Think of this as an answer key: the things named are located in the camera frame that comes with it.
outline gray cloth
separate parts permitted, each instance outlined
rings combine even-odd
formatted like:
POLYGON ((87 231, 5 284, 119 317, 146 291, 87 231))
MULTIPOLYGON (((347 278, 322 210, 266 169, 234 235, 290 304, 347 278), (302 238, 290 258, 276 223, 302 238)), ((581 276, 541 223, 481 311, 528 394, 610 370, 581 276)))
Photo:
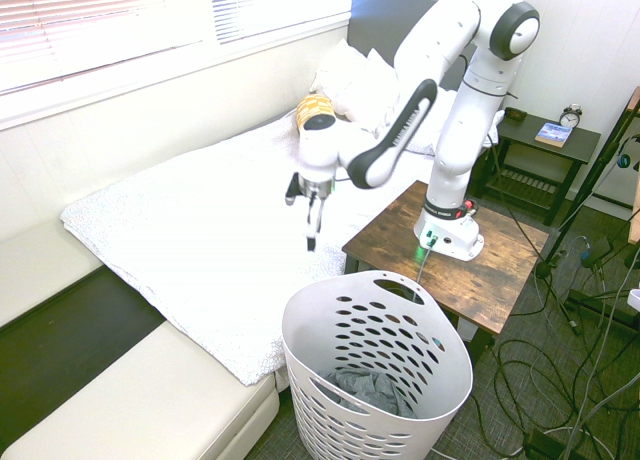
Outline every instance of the gray cloth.
MULTIPOLYGON (((384 374, 371 372, 366 368, 343 368, 322 375, 322 378, 332 383, 340 390, 353 395, 369 405, 385 412, 405 418, 416 418, 415 414, 384 374)), ((364 413, 351 402, 339 397, 333 392, 322 388, 322 393, 338 405, 354 412, 364 413)))

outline window sill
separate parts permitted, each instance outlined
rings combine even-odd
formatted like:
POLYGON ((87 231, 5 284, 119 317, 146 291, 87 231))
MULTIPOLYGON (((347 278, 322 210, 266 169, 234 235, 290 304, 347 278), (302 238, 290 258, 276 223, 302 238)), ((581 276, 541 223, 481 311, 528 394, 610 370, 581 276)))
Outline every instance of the window sill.
POLYGON ((264 34, 260 43, 201 42, 0 96, 0 131, 341 28, 349 17, 345 13, 264 34))

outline alarm clock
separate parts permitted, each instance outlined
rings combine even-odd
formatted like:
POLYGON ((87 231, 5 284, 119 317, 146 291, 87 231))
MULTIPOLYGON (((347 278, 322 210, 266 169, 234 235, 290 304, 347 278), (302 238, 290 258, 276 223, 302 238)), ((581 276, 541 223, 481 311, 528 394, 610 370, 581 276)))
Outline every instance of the alarm clock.
POLYGON ((572 103, 565 108, 560 115, 560 125, 563 127, 575 128, 580 123, 580 115, 582 115, 582 107, 572 103))

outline window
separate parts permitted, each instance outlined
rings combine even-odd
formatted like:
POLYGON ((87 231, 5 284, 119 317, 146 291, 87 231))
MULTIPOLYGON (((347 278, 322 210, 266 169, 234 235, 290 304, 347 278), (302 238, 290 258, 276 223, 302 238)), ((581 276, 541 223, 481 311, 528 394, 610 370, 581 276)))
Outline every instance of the window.
POLYGON ((346 19, 350 4, 0 0, 0 128, 253 53, 346 19))
POLYGON ((0 91, 200 40, 196 0, 0 1, 0 91))
POLYGON ((351 0, 212 0, 221 43, 348 12, 351 0))

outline white blanket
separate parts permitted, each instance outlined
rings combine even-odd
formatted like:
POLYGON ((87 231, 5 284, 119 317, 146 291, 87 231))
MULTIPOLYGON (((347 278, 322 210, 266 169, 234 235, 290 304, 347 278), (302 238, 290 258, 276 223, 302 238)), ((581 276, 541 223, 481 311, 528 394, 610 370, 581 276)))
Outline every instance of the white blanket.
POLYGON ((309 253, 306 202, 284 201, 297 146, 288 114, 111 185, 69 205, 61 218, 173 325, 251 385, 284 365, 281 319, 289 298, 340 275, 342 246, 417 178, 428 181, 433 161, 405 153, 375 190, 337 183, 309 253))

